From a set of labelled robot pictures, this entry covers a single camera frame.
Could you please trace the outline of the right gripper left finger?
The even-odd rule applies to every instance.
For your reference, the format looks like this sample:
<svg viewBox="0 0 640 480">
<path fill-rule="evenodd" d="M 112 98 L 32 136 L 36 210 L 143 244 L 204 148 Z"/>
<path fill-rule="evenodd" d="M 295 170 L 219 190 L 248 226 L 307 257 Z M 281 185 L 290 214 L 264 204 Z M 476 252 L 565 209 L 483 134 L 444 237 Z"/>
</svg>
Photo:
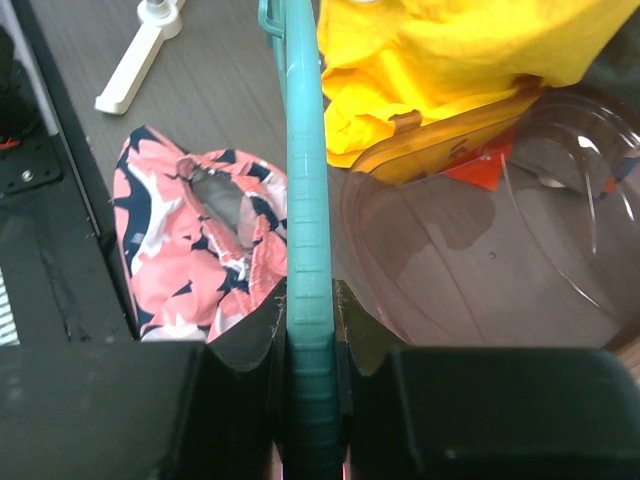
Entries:
<svg viewBox="0 0 640 480">
<path fill-rule="evenodd" d="M 1 347 L 5 479 L 269 479 L 285 287 L 211 344 Z"/>
</svg>

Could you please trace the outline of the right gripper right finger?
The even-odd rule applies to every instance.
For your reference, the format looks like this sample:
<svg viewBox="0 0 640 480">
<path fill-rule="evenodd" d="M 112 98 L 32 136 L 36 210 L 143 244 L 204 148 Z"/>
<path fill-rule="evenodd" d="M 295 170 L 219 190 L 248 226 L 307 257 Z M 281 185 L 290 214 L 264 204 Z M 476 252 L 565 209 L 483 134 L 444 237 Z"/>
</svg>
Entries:
<svg viewBox="0 0 640 480">
<path fill-rule="evenodd" d="M 635 479 L 639 390 L 595 349 L 419 347 L 334 285 L 354 479 Z"/>
</svg>

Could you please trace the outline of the teal plastic hanger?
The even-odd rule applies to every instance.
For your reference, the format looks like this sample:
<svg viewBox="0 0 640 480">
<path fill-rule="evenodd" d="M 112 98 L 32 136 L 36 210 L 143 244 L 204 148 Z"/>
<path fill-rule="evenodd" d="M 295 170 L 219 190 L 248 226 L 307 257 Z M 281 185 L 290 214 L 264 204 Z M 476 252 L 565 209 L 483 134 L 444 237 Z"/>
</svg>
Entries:
<svg viewBox="0 0 640 480">
<path fill-rule="evenodd" d="M 262 1 L 258 21 L 272 43 L 286 116 L 284 476 L 339 479 L 328 168 L 314 10 L 309 1 Z"/>
</svg>

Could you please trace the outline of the pink whale print shorts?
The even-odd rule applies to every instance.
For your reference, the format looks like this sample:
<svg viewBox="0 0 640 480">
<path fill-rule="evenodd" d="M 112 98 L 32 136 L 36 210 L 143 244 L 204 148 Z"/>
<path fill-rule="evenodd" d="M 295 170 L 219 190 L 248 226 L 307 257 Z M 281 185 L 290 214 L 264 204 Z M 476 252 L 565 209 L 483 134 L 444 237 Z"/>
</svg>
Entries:
<svg viewBox="0 0 640 480">
<path fill-rule="evenodd" d="M 143 341 L 213 342 L 287 273 L 287 177 L 241 150 L 189 153 L 149 126 L 114 172 L 116 238 Z"/>
</svg>

